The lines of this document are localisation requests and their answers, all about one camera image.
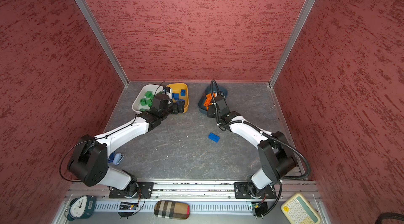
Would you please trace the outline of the green lego cluster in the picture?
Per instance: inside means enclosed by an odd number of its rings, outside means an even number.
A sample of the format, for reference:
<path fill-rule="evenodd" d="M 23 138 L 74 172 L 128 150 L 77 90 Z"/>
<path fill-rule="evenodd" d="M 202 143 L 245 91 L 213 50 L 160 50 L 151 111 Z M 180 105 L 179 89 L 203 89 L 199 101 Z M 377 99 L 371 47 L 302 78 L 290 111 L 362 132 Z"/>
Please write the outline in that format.
<path fill-rule="evenodd" d="M 146 99 L 145 99 L 145 98 L 142 98 L 141 101 L 140 101 L 140 103 L 141 103 L 142 106 L 146 106 L 146 105 L 147 105 L 147 102 L 146 102 Z"/>
<path fill-rule="evenodd" d="M 146 103 L 147 103 L 148 107 L 151 107 L 153 104 L 153 101 L 151 99 L 147 99 Z"/>

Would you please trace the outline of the orange lego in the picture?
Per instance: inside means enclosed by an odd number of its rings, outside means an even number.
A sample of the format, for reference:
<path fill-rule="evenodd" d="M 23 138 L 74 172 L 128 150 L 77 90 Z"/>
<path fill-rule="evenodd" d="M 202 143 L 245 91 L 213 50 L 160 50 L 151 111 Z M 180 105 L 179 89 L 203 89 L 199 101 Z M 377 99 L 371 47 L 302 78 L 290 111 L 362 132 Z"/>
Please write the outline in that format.
<path fill-rule="evenodd" d="M 212 97 L 207 97 L 204 102 L 204 107 L 209 107 L 212 103 Z"/>
<path fill-rule="evenodd" d="M 208 93 L 208 94 L 206 95 L 206 97 L 207 97 L 207 98 L 211 98 L 211 97 L 212 97 L 211 93 Z"/>

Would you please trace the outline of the green lego cluster top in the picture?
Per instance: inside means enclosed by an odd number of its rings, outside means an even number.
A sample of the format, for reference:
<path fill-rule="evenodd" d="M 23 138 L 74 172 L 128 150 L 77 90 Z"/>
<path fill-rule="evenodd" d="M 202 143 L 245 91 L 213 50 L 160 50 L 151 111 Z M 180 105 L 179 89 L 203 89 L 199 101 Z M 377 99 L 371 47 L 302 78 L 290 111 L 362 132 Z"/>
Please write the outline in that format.
<path fill-rule="evenodd" d="M 141 101 L 140 101 L 140 103 L 141 103 L 142 106 L 146 106 L 146 105 L 147 105 L 147 102 L 146 102 L 146 99 L 145 99 L 145 98 L 142 98 Z"/>

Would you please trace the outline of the blue lego pair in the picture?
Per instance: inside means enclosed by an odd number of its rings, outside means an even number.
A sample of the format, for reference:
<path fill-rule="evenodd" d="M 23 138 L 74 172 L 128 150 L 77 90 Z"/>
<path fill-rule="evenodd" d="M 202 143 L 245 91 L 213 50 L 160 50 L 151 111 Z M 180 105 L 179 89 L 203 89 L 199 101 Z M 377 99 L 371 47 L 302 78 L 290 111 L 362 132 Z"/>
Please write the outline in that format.
<path fill-rule="evenodd" d="M 212 140 L 212 141 L 215 142 L 215 143 L 218 143 L 219 140 L 220 140 L 220 136 L 218 136 L 218 135 L 216 135 L 216 134 L 214 134 L 214 133 L 210 133 L 210 134 L 208 135 L 208 139 Z"/>

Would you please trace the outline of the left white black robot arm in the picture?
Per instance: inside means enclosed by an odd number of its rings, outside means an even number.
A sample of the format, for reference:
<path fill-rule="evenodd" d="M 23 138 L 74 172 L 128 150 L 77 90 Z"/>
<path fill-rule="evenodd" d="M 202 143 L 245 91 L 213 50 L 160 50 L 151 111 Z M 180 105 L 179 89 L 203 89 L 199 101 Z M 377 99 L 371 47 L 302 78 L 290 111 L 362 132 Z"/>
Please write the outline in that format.
<path fill-rule="evenodd" d="M 85 135 L 71 149 L 67 170 L 86 186 L 105 185 L 124 190 L 136 184 L 136 178 L 128 172 L 112 168 L 108 158 L 121 146 L 142 136 L 161 124 L 169 115 L 186 112 L 187 96 L 173 91 L 156 93 L 151 107 L 137 114 L 134 119 L 98 136 Z"/>

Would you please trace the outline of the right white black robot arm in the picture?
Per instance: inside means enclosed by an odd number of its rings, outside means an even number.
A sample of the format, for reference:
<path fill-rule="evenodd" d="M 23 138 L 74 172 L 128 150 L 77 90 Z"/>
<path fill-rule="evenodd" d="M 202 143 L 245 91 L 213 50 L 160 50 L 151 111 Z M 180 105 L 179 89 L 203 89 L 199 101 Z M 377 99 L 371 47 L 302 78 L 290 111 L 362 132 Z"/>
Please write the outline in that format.
<path fill-rule="evenodd" d="M 207 116 L 215 118 L 217 126 L 235 133 L 258 150 L 260 169 L 247 182 L 248 193 L 260 197 L 267 186 L 273 186 L 297 166 L 294 152 L 280 131 L 272 133 L 248 122 L 238 112 L 230 111 L 225 98 L 213 92 L 207 95 Z"/>

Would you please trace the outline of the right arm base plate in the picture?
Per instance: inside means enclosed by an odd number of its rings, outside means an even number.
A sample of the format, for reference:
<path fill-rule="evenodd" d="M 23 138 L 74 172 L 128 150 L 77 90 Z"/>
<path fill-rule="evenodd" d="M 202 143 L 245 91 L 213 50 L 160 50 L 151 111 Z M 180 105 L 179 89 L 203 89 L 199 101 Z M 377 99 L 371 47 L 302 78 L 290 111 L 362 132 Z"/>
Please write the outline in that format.
<path fill-rule="evenodd" d="M 258 189 L 252 182 L 235 182 L 234 191 L 236 199 L 275 199 L 277 197 L 275 189 L 266 186 Z"/>

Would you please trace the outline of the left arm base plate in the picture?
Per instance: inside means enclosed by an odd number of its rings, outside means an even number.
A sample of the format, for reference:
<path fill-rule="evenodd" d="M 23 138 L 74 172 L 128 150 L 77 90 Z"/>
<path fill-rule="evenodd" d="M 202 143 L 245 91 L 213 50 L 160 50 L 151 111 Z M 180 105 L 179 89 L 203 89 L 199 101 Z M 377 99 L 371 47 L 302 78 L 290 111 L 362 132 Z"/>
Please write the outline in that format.
<path fill-rule="evenodd" d="M 109 187 L 109 198 L 111 199 L 136 199 L 144 196 L 146 199 L 151 197 L 153 191 L 153 182 L 130 182 L 129 185 L 119 190 L 115 187 Z"/>

